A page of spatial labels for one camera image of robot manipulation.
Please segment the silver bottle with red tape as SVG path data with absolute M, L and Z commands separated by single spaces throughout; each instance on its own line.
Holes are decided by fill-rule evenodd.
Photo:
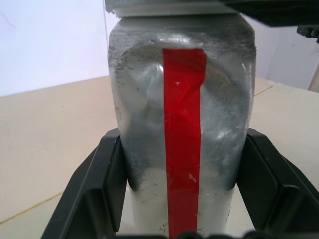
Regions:
M 138 232 L 224 232 L 254 95 L 253 28 L 236 13 L 124 17 L 108 63 Z

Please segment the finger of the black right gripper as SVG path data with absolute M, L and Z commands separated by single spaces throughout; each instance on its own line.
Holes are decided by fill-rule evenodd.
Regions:
M 319 38 L 319 0 L 220 0 L 270 27 L 296 26 L 306 38 Z

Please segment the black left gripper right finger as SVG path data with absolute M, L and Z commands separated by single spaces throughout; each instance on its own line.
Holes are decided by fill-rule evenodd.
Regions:
M 255 229 L 243 239 L 319 239 L 319 191 L 251 128 L 236 183 Z

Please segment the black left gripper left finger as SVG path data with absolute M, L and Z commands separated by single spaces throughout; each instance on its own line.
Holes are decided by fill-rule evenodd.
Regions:
M 47 239 L 115 239 L 126 186 L 125 158 L 115 128 L 73 173 L 47 224 Z

